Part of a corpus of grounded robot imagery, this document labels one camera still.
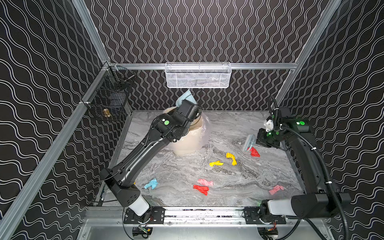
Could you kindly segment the teal dustpan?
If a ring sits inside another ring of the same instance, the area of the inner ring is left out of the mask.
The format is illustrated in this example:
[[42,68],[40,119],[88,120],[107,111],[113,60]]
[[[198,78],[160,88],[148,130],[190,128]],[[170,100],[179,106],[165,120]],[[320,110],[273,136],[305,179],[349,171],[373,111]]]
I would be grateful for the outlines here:
[[184,100],[188,100],[189,102],[193,103],[193,104],[197,104],[197,101],[196,99],[194,98],[194,96],[192,95],[192,92],[190,90],[187,90],[186,92],[184,92],[177,100],[176,100],[176,107],[180,107],[182,102]]

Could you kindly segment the teal hand brush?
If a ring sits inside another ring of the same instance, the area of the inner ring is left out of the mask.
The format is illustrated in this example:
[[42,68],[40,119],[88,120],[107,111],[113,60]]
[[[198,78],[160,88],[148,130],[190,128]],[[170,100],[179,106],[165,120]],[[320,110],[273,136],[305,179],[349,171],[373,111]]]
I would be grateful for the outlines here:
[[257,141],[257,138],[255,135],[248,135],[243,145],[243,151],[250,152],[251,148],[253,148],[254,145],[256,144],[256,141]]

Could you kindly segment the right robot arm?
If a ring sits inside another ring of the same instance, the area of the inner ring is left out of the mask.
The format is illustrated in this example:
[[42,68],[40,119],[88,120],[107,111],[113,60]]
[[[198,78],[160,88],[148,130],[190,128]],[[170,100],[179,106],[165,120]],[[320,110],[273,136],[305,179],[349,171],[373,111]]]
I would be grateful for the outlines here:
[[256,143],[276,149],[281,143],[288,145],[296,156],[304,179],[304,194],[264,202],[269,215],[330,218],[351,203],[350,194],[342,193],[330,176],[308,120],[293,118],[288,108],[275,108],[270,111],[265,128],[259,130]]

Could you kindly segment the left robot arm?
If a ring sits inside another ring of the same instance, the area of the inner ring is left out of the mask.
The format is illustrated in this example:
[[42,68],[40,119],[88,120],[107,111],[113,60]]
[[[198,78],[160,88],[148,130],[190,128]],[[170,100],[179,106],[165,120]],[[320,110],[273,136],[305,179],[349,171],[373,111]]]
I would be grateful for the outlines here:
[[120,163],[101,170],[102,180],[122,207],[139,217],[149,213],[150,205],[135,186],[136,178],[157,153],[186,136],[201,115],[201,107],[183,100],[179,107],[157,116],[143,140]]

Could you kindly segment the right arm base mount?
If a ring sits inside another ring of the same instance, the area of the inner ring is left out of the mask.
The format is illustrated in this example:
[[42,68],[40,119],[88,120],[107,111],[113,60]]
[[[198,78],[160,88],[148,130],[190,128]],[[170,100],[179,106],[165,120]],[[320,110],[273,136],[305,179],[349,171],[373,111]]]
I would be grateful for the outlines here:
[[264,207],[245,207],[242,213],[247,225],[285,225],[285,217],[270,215]]

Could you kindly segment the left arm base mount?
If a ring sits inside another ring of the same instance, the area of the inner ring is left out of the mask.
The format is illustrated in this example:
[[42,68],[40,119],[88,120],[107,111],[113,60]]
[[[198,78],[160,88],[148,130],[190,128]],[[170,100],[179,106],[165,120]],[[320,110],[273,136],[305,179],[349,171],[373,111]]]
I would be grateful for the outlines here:
[[133,225],[163,224],[165,210],[162,207],[150,207],[142,216],[138,216],[133,210],[127,208],[123,214],[123,223]]

